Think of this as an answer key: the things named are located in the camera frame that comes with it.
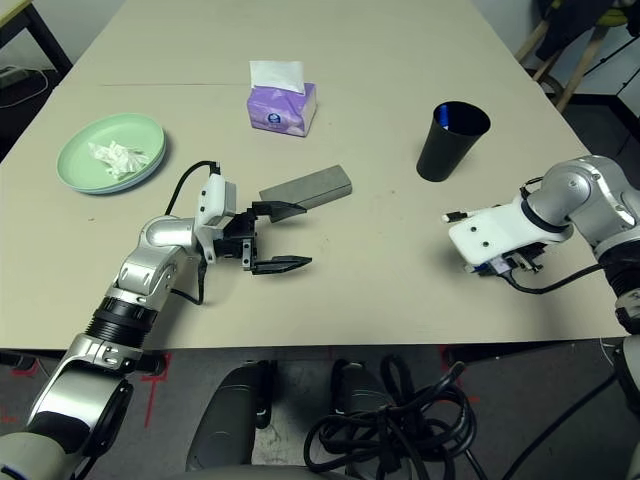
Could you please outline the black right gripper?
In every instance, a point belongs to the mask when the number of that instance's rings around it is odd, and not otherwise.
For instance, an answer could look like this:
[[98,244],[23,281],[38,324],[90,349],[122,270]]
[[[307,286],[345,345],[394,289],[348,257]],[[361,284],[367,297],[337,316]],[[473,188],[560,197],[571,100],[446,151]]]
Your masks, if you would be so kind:
[[543,269],[543,266],[538,264],[536,259],[544,252],[543,243],[534,243],[503,253],[477,266],[466,264],[464,269],[467,273],[479,276],[501,276],[518,269],[537,273]]

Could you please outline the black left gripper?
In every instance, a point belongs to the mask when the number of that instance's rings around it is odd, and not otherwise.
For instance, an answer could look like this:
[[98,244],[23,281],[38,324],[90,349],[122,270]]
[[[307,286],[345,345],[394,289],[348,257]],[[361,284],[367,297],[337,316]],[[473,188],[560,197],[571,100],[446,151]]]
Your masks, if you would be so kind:
[[269,260],[257,260],[255,223],[257,216],[268,216],[272,223],[304,214],[306,208],[284,201],[256,201],[252,210],[236,214],[222,229],[221,236],[213,242],[218,257],[241,261],[245,271],[253,275],[281,274],[304,267],[312,262],[311,257],[283,255]]

